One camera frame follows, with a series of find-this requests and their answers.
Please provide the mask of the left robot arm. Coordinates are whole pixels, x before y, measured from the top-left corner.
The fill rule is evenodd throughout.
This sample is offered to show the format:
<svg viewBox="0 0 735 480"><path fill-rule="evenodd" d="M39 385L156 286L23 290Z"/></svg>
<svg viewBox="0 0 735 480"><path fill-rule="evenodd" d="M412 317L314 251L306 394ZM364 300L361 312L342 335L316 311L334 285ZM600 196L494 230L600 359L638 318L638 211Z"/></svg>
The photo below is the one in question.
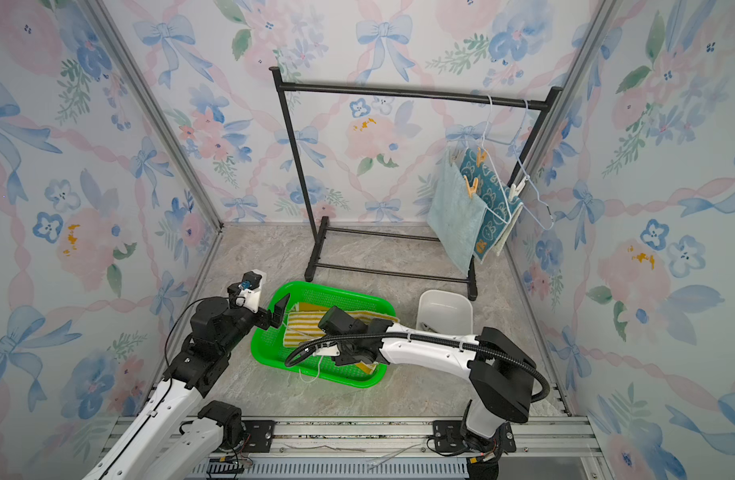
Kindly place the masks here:
<svg viewBox="0 0 735 480"><path fill-rule="evenodd" d="M185 479L214 451L235 450L247 438L239 407L212 401L187 420L229 366L232 351L255 328L282 325L291 296L272 309L237 304L241 294L192 304L197 331L182 344L155 393L88 479Z"/></svg>

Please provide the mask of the white wire hanger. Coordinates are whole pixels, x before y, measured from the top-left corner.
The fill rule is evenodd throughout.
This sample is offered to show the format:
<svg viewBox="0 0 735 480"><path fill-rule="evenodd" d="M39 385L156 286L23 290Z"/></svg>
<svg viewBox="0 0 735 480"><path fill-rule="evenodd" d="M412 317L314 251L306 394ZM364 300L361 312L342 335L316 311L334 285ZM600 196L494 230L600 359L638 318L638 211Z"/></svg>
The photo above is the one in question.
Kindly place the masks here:
<svg viewBox="0 0 735 480"><path fill-rule="evenodd" d="M323 357L318 359L310 358L295 367L301 378L305 376L313 378L324 378L325 374L329 375L328 380L331 382L354 386L355 388L370 388L377 385L385 375L385 367L379 367L377 364L366 365L359 363L348 366L335 366L330 360Z"/></svg>

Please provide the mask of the yellow striped towel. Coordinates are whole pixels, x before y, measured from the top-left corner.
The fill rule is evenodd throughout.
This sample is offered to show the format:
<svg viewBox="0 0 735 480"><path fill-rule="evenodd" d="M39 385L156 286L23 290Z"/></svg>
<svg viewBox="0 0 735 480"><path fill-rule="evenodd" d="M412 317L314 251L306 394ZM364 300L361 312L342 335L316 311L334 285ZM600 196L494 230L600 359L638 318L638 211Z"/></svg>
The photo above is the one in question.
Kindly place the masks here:
<svg viewBox="0 0 735 480"><path fill-rule="evenodd" d="M291 313L287 317L287 326L283 336L283 346L285 348L295 348L317 338L321 338L327 334L326 330L321 328L320 324L326 315L327 309L312 304L300 303L293 307ZM347 333L361 333L363 329L360 327L364 324L366 327L375 320L389 321L397 323L399 319L395 316L373 312L368 310L347 311L351 318L355 319L357 325L350 321L346 328Z"/></svg>

